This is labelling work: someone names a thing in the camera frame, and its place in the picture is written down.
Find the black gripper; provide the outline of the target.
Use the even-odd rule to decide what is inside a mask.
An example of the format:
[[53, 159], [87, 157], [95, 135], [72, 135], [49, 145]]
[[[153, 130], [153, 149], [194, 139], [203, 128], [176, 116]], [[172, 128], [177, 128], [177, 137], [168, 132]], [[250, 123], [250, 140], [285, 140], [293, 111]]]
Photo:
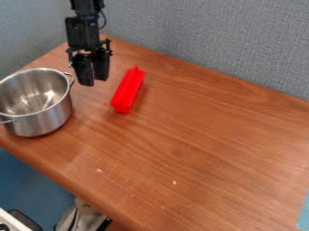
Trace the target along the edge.
[[93, 76], [97, 80], [107, 81], [109, 71], [109, 56], [112, 55], [111, 41], [104, 39], [97, 42], [70, 42], [66, 48], [68, 59], [72, 60], [79, 83], [93, 86]]

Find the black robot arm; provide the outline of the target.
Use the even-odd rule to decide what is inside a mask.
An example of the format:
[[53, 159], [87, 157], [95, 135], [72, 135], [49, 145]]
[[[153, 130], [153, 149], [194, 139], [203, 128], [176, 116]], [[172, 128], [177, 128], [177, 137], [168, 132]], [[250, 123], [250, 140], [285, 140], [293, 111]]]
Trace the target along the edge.
[[79, 83], [92, 87], [96, 80], [107, 81], [111, 41], [100, 40], [99, 31], [105, 23], [99, 24], [99, 17], [105, 20], [104, 0], [69, 0], [74, 16], [65, 18], [68, 40], [68, 65], [73, 68]]

